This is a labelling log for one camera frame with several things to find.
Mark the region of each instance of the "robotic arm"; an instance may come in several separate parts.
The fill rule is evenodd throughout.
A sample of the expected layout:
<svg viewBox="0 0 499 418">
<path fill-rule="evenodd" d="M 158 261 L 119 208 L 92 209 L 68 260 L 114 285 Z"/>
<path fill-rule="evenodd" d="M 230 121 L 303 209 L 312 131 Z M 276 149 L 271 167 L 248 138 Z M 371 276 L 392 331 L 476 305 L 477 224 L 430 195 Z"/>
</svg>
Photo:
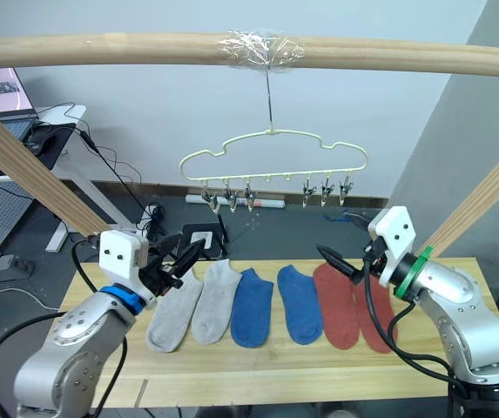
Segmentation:
<svg viewBox="0 0 499 418">
<path fill-rule="evenodd" d="M 199 259 L 204 241 L 186 248 L 173 265 L 164 257 L 179 236 L 149 249 L 146 238 L 106 231 L 100 236 L 99 265 L 111 285 L 66 313 L 42 348 L 21 367 L 15 380 L 20 418 L 78 418 L 91 408 L 106 360 L 118 348 L 144 307 L 181 287 L 179 278 Z M 147 264 L 149 252 L 156 258 Z"/>
<path fill-rule="evenodd" d="M 364 262 L 371 273 L 381 285 L 394 285 L 397 298 L 419 304 L 437 326 L 448 363 L 467 392 L 451 392 L 464 416 L 499 417 L 499 319 L 483 303 L 477 282 L 463 271 L 429 260 L 431 248 L 419 257 L 411 253 L 415 231 L 404 206 L 382 210 L 367 230 L 372 242 Z M 363 270 L 338 253 L 318 249 L 354 283 L 363 279 Z"/>
</svg>

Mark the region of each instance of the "laptop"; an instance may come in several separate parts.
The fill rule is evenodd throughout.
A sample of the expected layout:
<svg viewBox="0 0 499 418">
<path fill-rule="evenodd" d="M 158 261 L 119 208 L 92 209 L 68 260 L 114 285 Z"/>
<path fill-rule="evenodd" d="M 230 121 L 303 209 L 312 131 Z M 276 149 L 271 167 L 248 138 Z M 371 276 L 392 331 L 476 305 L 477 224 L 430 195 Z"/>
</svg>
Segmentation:
<svg viewBox="0 0 499 418">
<path fill-rule="evenodd" d="M 0 68 L 0 123 L 23 142 L 37 120 L 38 115 L 15 69 Z"/>
</svg>

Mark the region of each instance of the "sock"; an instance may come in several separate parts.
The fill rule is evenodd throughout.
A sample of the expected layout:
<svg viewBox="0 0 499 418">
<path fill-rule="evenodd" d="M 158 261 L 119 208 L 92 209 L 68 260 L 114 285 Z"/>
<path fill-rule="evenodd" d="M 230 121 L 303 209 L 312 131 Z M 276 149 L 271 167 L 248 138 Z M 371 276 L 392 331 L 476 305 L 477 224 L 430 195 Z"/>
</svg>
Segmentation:
<svg viewBox="0 0 499 418">
<path fill-rule="evenodd" d="M 181 278 L 183 286 L 170 289 L 160 298 L 151 324 L 146 330 L 146 344 L 159 353 L 175 350 L 185 336 L 203 284 L 189 270 Z"/>
<path fill-rule="evenodd" d="M 270 311 L 274 284 L 260 278 L 249 268 L 241 272 L 238 290 L 233 298 L 232 339 L 239 346 L 262 346 L 270 330 Z"/>
<path fill-rule="evenodd" d="M 379 284 L 379 280 L 376 277 L 371 276 L 370 281 L 374 311 L 377 313 L 377 317 L 379 317 L 382 329 L 387 332 L 388 324 L 394 318 L 394 311 L 390 306 L 390 293 L 387 287 Z M 361 282 L 359 286 L 353 286 L 353 289 L 355 304 L 357 306 L 357 319 L 365 341 L 377 353 L 390 353 L 390 347 L 381 339 L 369 316 L 368 303 L 365 301 L 365 285 Z M 397 337 L 398 329 L 394 327 L 394 341 L 396 341 Z"/>
<path fill-rule="evenodd" d="M 287 331 L 298 344 L 311 344 L 322 334 L 322 316 L 313 278 L 293 266 L 278 272 L 278 288 L 286 311 Z"/>
<path fill-rule="evenodd" d="M 241 274 L 230 260 L 213 262 L 205 273 L 205 284 L 192 320 L 193 337 L 200 344 L 213 344 L 222 338 L 232 314 L 233 296 Z"/>
<path fill-rule="evenodd" d="M 327 339 L 336 348 L 348 350 L 360 338 L 352 282 L 327 263 L 315 269 L 313 282 L 319 295 Z"/>
</svg>

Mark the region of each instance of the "clear tape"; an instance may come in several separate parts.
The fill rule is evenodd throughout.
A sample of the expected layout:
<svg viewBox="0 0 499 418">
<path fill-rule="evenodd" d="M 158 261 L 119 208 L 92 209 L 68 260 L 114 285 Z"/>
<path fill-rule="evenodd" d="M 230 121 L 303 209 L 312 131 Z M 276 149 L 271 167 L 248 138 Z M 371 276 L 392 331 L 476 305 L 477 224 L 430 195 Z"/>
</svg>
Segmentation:
<svg viewBox="0 0 499 418">
<path fill-rule="evenodd" d="M 305 56 L 300 40 L 273 30 L 230 30 L 219 43 L 230 65 L 254 70 L 281 71 Z"/>
</svg>

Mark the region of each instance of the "blue sock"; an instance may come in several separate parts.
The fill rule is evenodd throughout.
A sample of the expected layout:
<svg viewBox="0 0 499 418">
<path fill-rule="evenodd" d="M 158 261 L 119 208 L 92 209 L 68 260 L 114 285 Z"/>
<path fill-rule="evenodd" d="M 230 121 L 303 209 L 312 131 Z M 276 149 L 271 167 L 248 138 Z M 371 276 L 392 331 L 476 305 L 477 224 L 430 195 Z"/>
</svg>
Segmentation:
<svg viewBox="0 0 499 418">
<path fill-rule="evenodd" d="M 274 284 L 261 279 L 249 268 L 241 272 L 241 280 L 233 298 L 233 340 L 242 347 L 262 346 L 270 330 L 270 310 Z"/>
<path fill-rule="evenodd" d="M 298 344 L 311 344 L 322 334 L 322 315 L 313 278 L 291 265 L 286 266 L 278 272 L 278 288 L 290 337 Z"/>
</svg>

